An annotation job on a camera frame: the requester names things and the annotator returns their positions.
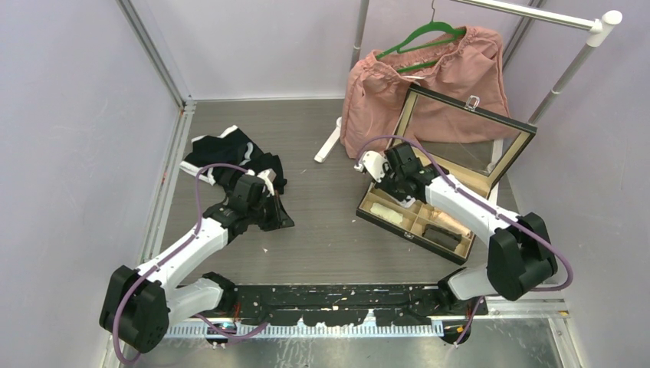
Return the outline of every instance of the pink cloth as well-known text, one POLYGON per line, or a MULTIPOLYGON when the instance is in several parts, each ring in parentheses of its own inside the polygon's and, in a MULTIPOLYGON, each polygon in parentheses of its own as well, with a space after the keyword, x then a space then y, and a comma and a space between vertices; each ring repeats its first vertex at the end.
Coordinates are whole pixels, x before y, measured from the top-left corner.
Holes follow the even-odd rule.
MULTIPOLYGON (((509 117, 501 71, 503 42, 496 32, 466 27, 466 35, 448 44, 440 44, 404 54, 389 54, 376 59, 381 51, 372 51, 350 72, 343 103, 341 143, 348 156, 370 138, 393 134, 406 92, 416 82, 441 94, 466 101, 479 96, 479 107, 509 117), (430 61, 438 63, 402 75, 397 69, 430 61), (424 79, 404 78, 417 76, 424 79)), ((443 35, 434 41, 448 38, 443 35)), ((472 143, 513 136, 516 131, 435 100, 419 98, 405 136, 430 142, 472 143)), ((369 150, 384 150, 388 142, 378 140, 369 150)))

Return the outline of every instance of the green hanger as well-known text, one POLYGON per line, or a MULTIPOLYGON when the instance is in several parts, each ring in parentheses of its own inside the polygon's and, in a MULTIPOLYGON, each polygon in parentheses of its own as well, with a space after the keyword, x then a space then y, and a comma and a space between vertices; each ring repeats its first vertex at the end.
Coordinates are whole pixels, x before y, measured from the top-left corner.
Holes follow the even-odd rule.
MULTIPOLYGON (((388 54, 391 54, 392 52, 396 51, 398 54, 403 54, 405 52, 409 51, 414 51, 414 50, 419 50, 421 48, 428 48, 431 46, 436 46, 437 44, 448 44, 449 42, 453 42, 458 40, 460 37, 465 36, 465 33, 467 31, 464 29, 454 29, 452 26, 450 26, 447 23, 444 23, 443 21, 432 21, 431 23, 427 25, 423 25, 422 27, 416 29, 411 35, 409 35, 401 44, 398 44, 397 46, 390 48, 383 53, 377 55, 377 60, 385 57, 388 54), (408 48, 405 50, 402 50, 404 46, 407 44, 411 43, 411 41, 415 40, 416 38, 422 36, 425 33, 433 32, 433 31, 443 31, 446 34, 452 35, 454 37, 446 39, 446 40, 441 40, 441 41, 436 41, 432 42, 430 44, 421 44, 420 46, 415 46, 414 48, 408 48)), ((415 69, 419 69, 421 67, 430 67, 432 65, 435 65, 437 61, 432 61, 424 64, 417 64, 417 65, 412 65, 411 67, 404 67, 402 69, 398 69, 398 73, 403 73, 405 71, 412 71, 415 69)))

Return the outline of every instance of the purple wall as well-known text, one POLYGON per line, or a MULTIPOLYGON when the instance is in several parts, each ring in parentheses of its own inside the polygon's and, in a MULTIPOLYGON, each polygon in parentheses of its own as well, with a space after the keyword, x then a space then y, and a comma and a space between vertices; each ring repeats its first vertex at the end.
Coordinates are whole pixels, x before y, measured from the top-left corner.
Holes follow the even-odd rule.
POLYGON ((178 114, 115 1, 0 1, 0 366, 100 365, 178 114))
MULTIPOLYGON (((565 291, 589 366, 650 362, 650 2, 549 0, 546 10, 623 22, 539 122, 509 177, 518 205, 546 220, 571 260, 565 291)), ((587 33, 536 22, 505 72, 514 117, 527 120, 587 33)))

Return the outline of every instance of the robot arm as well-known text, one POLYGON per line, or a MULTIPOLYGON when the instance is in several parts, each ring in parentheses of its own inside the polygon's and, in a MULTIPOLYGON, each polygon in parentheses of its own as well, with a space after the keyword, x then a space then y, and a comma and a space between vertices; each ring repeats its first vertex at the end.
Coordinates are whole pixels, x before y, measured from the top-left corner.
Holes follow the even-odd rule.
POLYGON ((257 176, 241 176, 227 201, 203 213, 198 236, 185 248, 179 250, 193 238, 195 227, 162 254, 136 269, 121 266, 115 270, 104 299, 100 326, 112 330, 117 307, 126 291, 152 268, 157 269, 128 300, 120 318, 120 339, 139 352, 151 351, 169 326, 188 317, 206 310, 230 311, 237 297, 235 285, 219 274, 210 272, 190 285, 178 286, 207 257, 246 232, 249 225, 258 225, 262 231, 294 225, 274 191, 273 178, 272 169, 257 176), (171 254, 173 257, 159 266, 171 254))
POLYGON ((376 182, 375 187, 402 206, 409 207, 415 200, 428 203, 463 223, 488 245, 487 264, 473 269, 462 268, 438 283, 445 303, 491 294, 515 301, 557 272, 557 262, 550 251, 484 207, 517 219, 519 224, 548 241, 548 232, 540 216, 534 213, 520 216, 493 205, 446 172, 456 186, 454 190, 433 165, 422 165, 409 144, 401 143, 388 149, 386 157, 366 152, 355 169, 368 172, 376 182))

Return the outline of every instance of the wooden box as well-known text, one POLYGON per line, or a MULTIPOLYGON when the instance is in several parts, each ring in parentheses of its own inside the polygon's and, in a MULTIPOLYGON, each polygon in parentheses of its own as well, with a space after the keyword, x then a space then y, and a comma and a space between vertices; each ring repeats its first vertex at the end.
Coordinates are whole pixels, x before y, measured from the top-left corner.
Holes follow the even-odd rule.
MULTIPOLYGON (((406 95, 402 114, 396 124, 395 135, 405 136, 405 133, 408 133, 409 123, 415 115, 417 115, 418 124, 421 124, 426 120, 426 111, 439 107, 462 109, 464 113, 474 114, 471 118, 485 120, 488 128, 494 127, 491 124, 500 124, 499 128, 505 127, 508 132, 505 138, 479 143, 434 143, 419 140, 440 166, 448 169, 469 189, 487 198, 537 130, 534 126, 481 109, 480 104, 476 107, 474 106, 475 101, 476 99, 473 97, 470 97, 468 101, 456 100, 413 84, 406 95)), ((391 140, 389 147, 398 143, 401 141, 391 140)), ((414 149, 414 151, 422 161, 422 165, 427 166, 430 163, 419 150, 414 149)), ((407 209, 403 208, 384 191, 375 188, 373 184, 362 198, 356 214, 362 219, 459 265, 468 260, 474 245, 474 233, 461 231, 461 228, 458 227, 459 222, 455 222, 449 215, 420 201, 416 201, 407 209), (398 215, 390 212, 390 216, 380 217, 371 212, 375 203, 397 212, 398 215), (392 218, 392 221, 387 221, 384 218, 392 218), (428 224, 460 234, 460 242, 453 248, 423 238, 425 227, 428 224)))

